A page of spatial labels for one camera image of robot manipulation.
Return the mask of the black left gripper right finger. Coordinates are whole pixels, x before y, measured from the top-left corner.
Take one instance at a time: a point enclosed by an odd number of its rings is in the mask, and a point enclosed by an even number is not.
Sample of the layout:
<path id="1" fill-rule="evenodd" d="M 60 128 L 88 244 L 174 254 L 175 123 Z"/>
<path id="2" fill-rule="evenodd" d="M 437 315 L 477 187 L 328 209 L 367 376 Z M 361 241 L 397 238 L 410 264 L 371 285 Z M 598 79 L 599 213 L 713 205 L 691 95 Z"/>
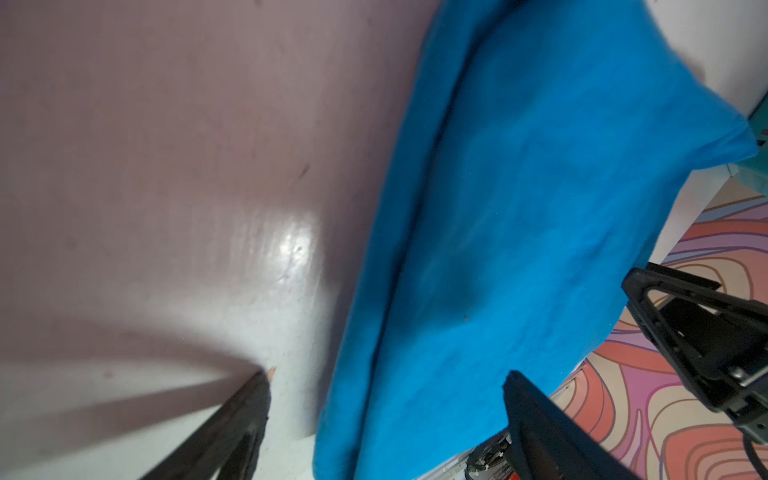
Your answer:
<path id="1" fill-rule="evenodd" d="M 634 479 L 521 372 L 503 386 L 510 445 L 504 458 L 520 479 Z"/>

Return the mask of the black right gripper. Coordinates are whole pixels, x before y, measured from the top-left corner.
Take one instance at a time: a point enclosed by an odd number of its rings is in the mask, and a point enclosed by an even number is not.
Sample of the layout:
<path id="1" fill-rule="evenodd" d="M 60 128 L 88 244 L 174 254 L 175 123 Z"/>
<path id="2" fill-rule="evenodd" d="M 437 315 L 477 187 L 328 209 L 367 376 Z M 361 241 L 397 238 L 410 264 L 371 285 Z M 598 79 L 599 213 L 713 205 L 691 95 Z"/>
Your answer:
<path id="1" fill-rule="evenodd" d="M 767 443 L 767 305 L 718 281 L 649 262 L 622 282 L 627 308 L 683 385 Z"/>

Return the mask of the blue t shirt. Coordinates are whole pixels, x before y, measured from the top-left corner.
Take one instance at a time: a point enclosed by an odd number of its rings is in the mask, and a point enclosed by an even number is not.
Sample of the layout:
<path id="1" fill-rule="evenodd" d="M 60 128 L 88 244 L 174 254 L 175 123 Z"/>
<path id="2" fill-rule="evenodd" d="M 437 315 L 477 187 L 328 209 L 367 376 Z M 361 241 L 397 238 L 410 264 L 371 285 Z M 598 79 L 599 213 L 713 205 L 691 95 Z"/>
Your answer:
<path id="1" fill-rule="evenodd" d="M 318 479 L 415 479 L 611 333 L 691 172 L 754 156 L 643 1 L 445 1 L 327 399 Z"/>

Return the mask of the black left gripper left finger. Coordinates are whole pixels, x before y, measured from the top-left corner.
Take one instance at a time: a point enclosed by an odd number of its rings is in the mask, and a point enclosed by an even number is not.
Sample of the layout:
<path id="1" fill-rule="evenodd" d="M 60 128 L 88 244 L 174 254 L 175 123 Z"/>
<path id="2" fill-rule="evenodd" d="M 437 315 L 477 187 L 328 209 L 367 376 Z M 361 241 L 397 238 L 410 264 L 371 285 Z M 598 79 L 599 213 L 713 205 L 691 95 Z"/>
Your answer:
<path id="1" fill-rule="evenodd" d="M 271 405 L 270 378 L 254 374 L 144 480 L 251 479 Z"/>

